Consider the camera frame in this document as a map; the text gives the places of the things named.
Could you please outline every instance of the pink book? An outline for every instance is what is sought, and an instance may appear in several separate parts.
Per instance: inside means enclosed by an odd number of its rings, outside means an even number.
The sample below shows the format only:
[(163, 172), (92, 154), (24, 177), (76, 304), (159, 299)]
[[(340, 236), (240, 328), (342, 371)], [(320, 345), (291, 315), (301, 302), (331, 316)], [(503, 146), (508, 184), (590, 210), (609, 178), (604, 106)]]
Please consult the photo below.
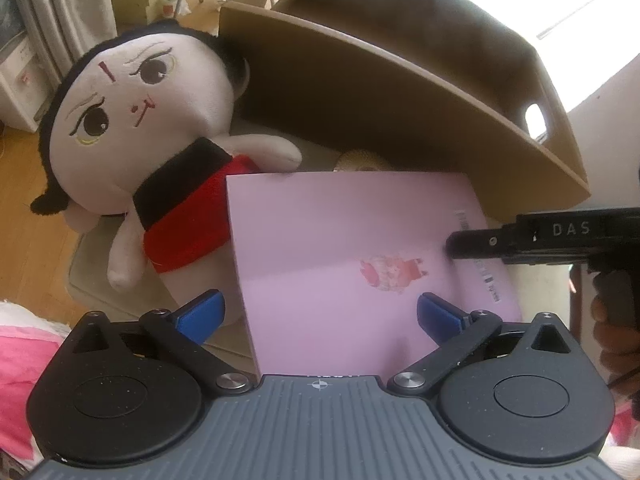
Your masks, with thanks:
[(465, 175), (244, 174), (227, 183), (259, 374), (386, 381), (437, 348), (417, 323), (423, 292), (520, 320), (500, 260), (444, 253), (453, 231), (486, 228)]

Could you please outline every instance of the white curtain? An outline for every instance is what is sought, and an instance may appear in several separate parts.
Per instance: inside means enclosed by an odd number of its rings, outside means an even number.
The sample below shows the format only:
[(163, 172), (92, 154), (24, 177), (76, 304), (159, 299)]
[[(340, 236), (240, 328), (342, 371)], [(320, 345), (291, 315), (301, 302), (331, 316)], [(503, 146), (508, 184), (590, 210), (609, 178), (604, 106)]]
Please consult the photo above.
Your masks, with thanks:
[(17, 0), (54, 88), (92, 46), (116, 36), (111, 0)]

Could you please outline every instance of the doll face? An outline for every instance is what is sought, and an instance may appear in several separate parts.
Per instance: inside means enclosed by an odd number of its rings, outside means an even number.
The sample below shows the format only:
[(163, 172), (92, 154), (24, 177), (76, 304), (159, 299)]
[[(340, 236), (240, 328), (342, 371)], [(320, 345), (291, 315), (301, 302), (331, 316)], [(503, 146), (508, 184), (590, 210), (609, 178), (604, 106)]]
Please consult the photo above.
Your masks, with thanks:
[(143, 180), (198, 137), (228, 134), (233, 89), (197, 38), (152, 34), (98, 54), (66, 94), (50, 160), (63, 189), (97, 214), (118, 214)]

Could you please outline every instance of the blue gripper pad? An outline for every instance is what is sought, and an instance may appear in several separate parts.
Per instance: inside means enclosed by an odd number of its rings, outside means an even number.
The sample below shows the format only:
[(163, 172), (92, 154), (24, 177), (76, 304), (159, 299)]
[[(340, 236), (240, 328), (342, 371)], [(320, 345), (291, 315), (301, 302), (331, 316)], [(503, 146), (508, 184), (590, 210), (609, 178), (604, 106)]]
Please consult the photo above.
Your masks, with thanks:
[(439, 346), (470, 324), (469, 314), (441, 297), (425, 292), (418, 298), (418, 324)]
[(225, 299), (210, 289), (176, 310), (173, 317), (176, 330), (201, 345), (225, 319)]

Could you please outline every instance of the wooden floor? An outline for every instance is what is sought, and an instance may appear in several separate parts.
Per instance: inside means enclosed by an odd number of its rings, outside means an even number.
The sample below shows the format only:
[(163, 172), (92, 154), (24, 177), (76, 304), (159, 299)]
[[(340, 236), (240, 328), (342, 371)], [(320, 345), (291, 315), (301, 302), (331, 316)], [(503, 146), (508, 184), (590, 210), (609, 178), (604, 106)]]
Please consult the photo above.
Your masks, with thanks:
[(38, 136), (6, 128), (0, 139), (0, 301), (21, 304), (34, 314), (73, 325), (85, 312), (66, 293), (69, 259), (78, 235), (62, 215), (41, 217), (29, 210), (44, 189)]

